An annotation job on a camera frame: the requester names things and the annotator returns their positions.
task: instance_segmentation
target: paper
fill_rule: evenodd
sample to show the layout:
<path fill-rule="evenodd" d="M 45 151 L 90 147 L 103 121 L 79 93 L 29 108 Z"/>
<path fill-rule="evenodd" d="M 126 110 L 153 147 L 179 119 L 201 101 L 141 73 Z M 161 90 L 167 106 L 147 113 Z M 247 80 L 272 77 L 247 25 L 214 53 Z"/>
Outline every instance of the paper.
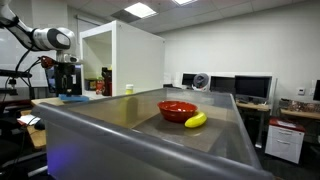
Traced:
<path fill-rule="evenodd" d="M 31 114 L 28 114 L 26 116 L 21 116 L 18 121 L 25 123 L 25 124 L 29 124 L 29 125 L 34 125 L 35 123 L 37 123 L 40 120 L 40 118 L 35 117 Z"/>
<path fill-rule="evenodd" d="M 296 125 L 293 123 L 286 123 L 286 122 L 282 122 L 282 121 L 278 121 L 278 124 L 281 126 L 286 126 L 286 127 L 291 127 L 291 128 L 295 128 Z"/>

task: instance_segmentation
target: ceiling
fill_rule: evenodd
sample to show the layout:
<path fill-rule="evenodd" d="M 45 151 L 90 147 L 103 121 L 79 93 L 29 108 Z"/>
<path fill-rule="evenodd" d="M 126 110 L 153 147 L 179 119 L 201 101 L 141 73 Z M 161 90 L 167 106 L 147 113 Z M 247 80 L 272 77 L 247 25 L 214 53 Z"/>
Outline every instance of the ceiling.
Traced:
<path fill-rule="evenodd" d="M 110 15 L 137 2 L 158 14 L 131 24 L 139 29 L 159 33 L 204 22 L 289 5 L 305 0 L 197 0 L 178 6 L 172 0 L 66 0 L 68 5 L 89 14 L 115 20 Z"/>

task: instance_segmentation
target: white cabinet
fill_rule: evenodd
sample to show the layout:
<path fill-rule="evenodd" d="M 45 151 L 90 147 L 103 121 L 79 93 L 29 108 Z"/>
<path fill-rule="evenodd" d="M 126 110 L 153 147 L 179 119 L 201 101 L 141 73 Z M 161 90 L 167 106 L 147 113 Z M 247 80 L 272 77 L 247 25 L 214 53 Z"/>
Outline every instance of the white cabinet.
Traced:
<path fill-rule="evenodd" d="M 100 77 L 102 67 L 112 67 L 113 96 L 125 94 L 126 84 L 133 84 L 134 92 L 161 88 L 164 45 L 163 38 L 118 21 L 81 32 L 83 82 Z M 94 94 L 84 85 L 82 90 Z"/>
<path fill-rule="evenodd" d="M 269 125 L 266 153 L 299 163 L 304 133 Z"/>

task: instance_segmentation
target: ceiling light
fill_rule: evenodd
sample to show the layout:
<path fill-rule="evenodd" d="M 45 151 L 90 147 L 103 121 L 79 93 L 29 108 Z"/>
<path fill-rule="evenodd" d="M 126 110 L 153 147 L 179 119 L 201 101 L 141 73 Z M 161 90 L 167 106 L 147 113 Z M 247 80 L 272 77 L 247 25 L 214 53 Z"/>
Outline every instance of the ceiling light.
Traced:
<path fill-rule="evenodd" d="M 172 1 L 174 1 L 175 3 L 177 3 L 179 5 L 185 5 L 185 4 L 195 2 L 197 0 L 172 0 Z"/>
<path fill-rule="evenodd" d="M 140 2 L 130 7 L 127 7 L 124 10 L 140 18 L 146 18 L 146 17 L 150 17 L 157 14 L 154 10 L 149 8 L 147 5 L 142 4 Z"/>

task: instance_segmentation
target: yellow banana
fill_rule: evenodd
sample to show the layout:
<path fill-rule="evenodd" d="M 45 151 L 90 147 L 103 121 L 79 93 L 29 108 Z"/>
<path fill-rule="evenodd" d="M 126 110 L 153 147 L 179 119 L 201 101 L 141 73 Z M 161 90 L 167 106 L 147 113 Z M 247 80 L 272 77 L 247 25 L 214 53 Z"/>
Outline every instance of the yellow banana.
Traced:
<path fill-rule="evenodd" d="M 194 116 L 189 118 L 184 125 L 188 128 L 195 128 L 201 126 L 203 123 L 206 122 L 206 120 L 207 116 L 203 112 L 196 111 Z"/>

